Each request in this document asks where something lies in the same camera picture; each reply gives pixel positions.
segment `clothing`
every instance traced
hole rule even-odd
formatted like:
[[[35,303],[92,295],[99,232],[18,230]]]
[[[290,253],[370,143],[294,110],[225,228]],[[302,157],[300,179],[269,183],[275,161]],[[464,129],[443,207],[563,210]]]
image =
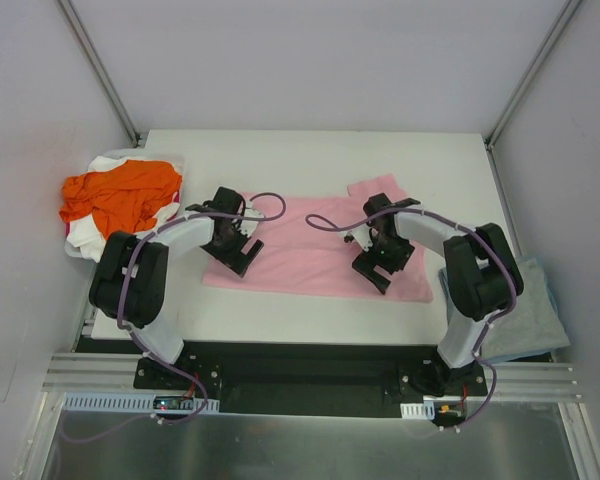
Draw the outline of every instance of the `clothing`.
[[[120,167],[129,160],[137,161],[144,160],[145,158],[146,157],[135,156],[113,159],[98,156],[89,164],[87,172],[108,172]],[[178,199],[179,191],[176,191],[172,196],[171,203],[160,207],[159,210],[153,215],[153,218],[155,219],[154,228],[163,225],[169,219],[175,216],[180,208]],[[95,262],[100,261],[102,252],[104,251],[104,247],[106,245],[105,237],[96,226],[93,214],[91,213],[67,223],[66,241],[69,245],[74,247],[73,250],[71,250],[71,248],[68,246],[65,247],[65,249],[67,249],[67,253],[69,253],[71,256],[75,256],[75,249],[78,249],[83,258],[91,259]]]
[[[156,225],[153,216],[171,203],[182,176],[167,162],[127,160],[106,172],[69,177],[62,188],[65,223],[93,215],[105,240],[118,230],[139,232]]]
[[[393,275],[383,272],[392,280],[383,296],[351,267],[361,252],[359,245],[345,244],[338,234],[322,232],[305,223],[306,215],[318,213],[338,225],[348,225],[364,218],[362,206],[371,195],[384,192],[392,202],[407,197],[392,175],[350,185],[348,192],[349,197],[285,197],[285,216],[256,229],[254,238],[265,245],[245,277],[240,278],[211,260],[202,283],[261,292],[431,302],[433,294],[425,274],[422,246],[414,245],[415,251],[403,271]],[[272,216],[280,205],[276,199],[264,197],[254,201],[254,208]]]
[[[516,308],[497,320],[482,344],[482,356],[492,363],[539,355],[569,346],[569,338],[557,315],[542,266],[535,258],[517,261],[524,290]],[[449,299],[446,269],[440,271],[447,297],[447,317],[462,315]]]

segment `orange cloth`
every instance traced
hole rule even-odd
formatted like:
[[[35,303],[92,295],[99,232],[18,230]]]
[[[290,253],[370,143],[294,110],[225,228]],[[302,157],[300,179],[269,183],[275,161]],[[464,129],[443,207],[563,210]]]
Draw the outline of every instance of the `orange cloth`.
[[[181,183],[170,163],[127,160],[108,172],[67,178],[60,217],[69,223],[92,213],[105,239],[117,230],[149,230],[156,224],[153,215],[173,201]]]

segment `gray cloth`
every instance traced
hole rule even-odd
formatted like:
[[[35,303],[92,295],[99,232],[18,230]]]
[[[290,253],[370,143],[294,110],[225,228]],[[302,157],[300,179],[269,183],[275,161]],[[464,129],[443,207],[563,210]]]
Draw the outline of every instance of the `gray cloth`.
[[[516,308],[494,323],[482,344],[482,356],[493,362],[538,355],[568,347],[569,339],[556,315],[542,267],[535,258],[518,260],[524,291]],[[447,318],[462,315],[449,299],[446,270],[440,271],[447,297]]]

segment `white tabletop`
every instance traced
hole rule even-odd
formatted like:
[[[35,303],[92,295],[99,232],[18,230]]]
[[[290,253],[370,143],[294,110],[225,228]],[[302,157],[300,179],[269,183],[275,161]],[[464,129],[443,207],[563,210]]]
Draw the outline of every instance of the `white tabletop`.
[[[392,173],[428,209],[460,223],[495,222],[509,238],[477,134],[152,130],[145,148],[185,157],[184,205],[212,198],[221,185],[346,196],[348,184]],[[438,343],[446,331],[437,275],[444,261],[432,252],[425,256],[430,304],[207,287],[208,261],[195,249],[169,265],[164,311],[187,340],[418,345]],[[126,334],[99,315],[92,336]]]

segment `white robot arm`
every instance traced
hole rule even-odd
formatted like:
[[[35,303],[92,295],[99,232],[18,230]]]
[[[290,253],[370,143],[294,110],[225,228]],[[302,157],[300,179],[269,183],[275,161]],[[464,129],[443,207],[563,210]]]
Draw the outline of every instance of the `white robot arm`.
[[[156,231],[111,235],[89,291],[92,305],[117,318],[119,328],[130,331],[149,351],[170,364],[180,356],[184,342],[171,322],[162,318],[168,262],[202,247],[243,276],[264,246],[257,240],[243,253],[264,216],[233,190],[220,187],[213,200],[187,210],[191,212]],[[125,279],[130,263],[131,274]]]
[[[445,259],[450,298],[460,314],[452,317],[434,357],[409,381],[424,394],[440,396],[449,383],[461,381],[473,369],[476,349],[492,318],[488,315],[503,311],[522,293],[516,262],[495,224],[464,227],[427,211],[417,200],[390,203],[384,194],[370,197],[364,211],[367,221],[346,231],[345,241],[360,244],[362,252],[352,267],[382,294],[391,282],[378,267],[390,274],[402,270],[414,250],[411,241]],[[316,228],[343,230],[317,226],[310,217],[307,223]]]

